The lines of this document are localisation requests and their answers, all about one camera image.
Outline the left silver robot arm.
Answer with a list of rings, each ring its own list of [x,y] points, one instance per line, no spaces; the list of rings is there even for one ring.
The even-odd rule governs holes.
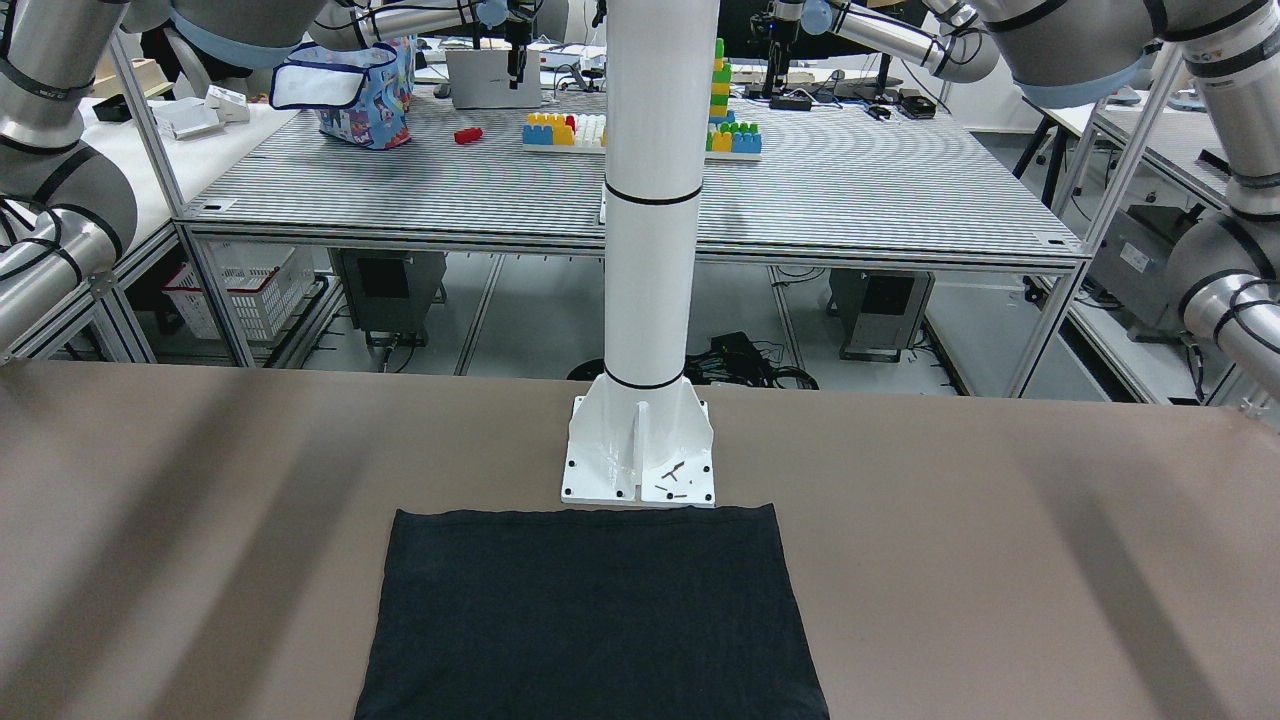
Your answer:
[[[1146,47],[1176,47],[1217,145],[1222,205],[1172,250],[1167,305],[1258,389],[1277,396],[1277,4],[1275,1],[934,1],[979,24],[1041,108],[1125,85]]]

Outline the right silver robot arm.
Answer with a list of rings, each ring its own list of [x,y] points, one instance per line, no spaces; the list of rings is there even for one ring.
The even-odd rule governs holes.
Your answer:
[[[83,140],[79,104],[115,32],[172,23],[236,67],[296,47],[320,1],[13,1],[3,20],[3,197],[35,225],[3,251],[3,348],[12,348],[134,240],[137,204],[120,168]]]

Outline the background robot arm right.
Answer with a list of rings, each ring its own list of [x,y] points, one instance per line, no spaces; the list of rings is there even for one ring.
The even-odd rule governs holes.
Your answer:
[[[924,6],[940,23],[937,35],[854,1],[772,1],[764,14],[768,33],[762,96],[785,91],[800,31],[854,41],[922,67],[945,82],[966,85],[986,78],[1000,53],[975,9],[965,1],[925,1]]]

